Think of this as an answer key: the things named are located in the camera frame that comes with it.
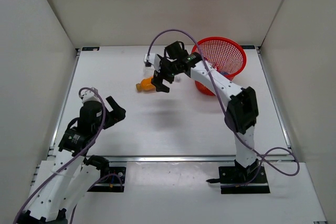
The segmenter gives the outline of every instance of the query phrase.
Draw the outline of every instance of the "white enclosure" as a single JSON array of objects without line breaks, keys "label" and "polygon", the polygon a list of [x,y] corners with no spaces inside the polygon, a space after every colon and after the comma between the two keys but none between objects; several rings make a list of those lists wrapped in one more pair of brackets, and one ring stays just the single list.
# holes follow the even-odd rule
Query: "white enclosure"
[{"label": "white enclosure", "polygon": [[[126,166],[127,178],[124,193],[85,194],[74,223],[335,224],[335,14],[335,0],[0,0],[0,224],[50,174],[83,86],[127,111],[89,152]],[[168,28],[256,46],[234,82],[257,91],[256,149],[293,149],[298,176],[265,165],[267,195],[221,195],[205,183],[235,159],[215,97],[187,76],[169,94],[135,92],[149,43]],[[170,33],[152,50],[176,40],[190,42]],[[101,50],[75,51],[83,46]],[[284,152],[269,160],[296,168]]]}]

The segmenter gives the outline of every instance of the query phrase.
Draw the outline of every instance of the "white table surface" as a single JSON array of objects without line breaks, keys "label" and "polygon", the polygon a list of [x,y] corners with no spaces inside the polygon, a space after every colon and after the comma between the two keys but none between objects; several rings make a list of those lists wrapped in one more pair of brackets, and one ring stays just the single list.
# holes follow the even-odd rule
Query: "white table surface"
[{"label": "white table surface", "polygon": [[[124,193],[86,193],[73,224],[313,224],[325,221],[308,170],[296,177],[266,165],[270,194],[221,195],[221,163],[128,163]],[[279,163],[294,172],[295,163]]]},{"label": "white table surface", "polygon": [[[163,46],[152,52],[163,54]],[[82,51],[58,130],[56,145],[71,119],[79,115],[78,90],[95,87],[126,109],[126,118],[102,131],[89,155],[185,156],[235,155],[233,133],[226,127],[215,97],[201,94],[194,81],[181,74],[170,93],[137,93],[143,79],[143,56],[148,46],[100,47]],[[256,90],[259,117],[255,148],[261,153],[287,144],[255,49],[245,50],[247,65],[234,82]],[[283,154],[275,151],[272,154]]]}]

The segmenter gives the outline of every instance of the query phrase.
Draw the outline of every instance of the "red plastic basket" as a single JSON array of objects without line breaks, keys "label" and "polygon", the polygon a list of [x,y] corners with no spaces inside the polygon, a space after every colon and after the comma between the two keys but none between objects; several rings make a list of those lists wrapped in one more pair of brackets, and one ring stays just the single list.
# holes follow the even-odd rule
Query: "red plastic basket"
[{"label": "red plastic basket", "polygon": [[[208,37],[198,42],[205,59],[230,81],[242,72],[246,65],[246,54],[240,45],[222,37]],[[196,45],[192,52],[198,52]],[[204,85],[195,81],[197,89],[206,95],[214,95]]]}]

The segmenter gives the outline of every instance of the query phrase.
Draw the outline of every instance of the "orange toy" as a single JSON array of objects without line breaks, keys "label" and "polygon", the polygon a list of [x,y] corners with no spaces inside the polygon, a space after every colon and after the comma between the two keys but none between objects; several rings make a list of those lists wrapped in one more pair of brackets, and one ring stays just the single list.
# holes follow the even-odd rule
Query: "orange toy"
[{"label": "orange toy", "polygon": [[143,79],[140,83],[137,83],[135,86],[139,92],[141,91],[150,91],[155,89],[155,86],[151,83],[152,76],[146,79]]}]

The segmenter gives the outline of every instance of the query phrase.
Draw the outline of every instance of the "white wall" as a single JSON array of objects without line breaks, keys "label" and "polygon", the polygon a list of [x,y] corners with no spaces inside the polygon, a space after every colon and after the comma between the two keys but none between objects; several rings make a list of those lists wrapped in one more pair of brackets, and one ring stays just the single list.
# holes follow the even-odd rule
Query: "white wall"
[{"label": "white wall", "polygon": [[[76,47],[148,45],[160,31],[180,28],[196,39],[223,36],[261,45],[281,0],[51,0]],[[166,45],[182,35],[162,36]]]},{"label": "white wall", "polygon": [[336,223],[335,40],[335,0],[285,0],[261,48],[329,223]]},{"label": "white wall", "polygon": [[46,0],[0,0],[0,223],[46,157],[76,52]]}]

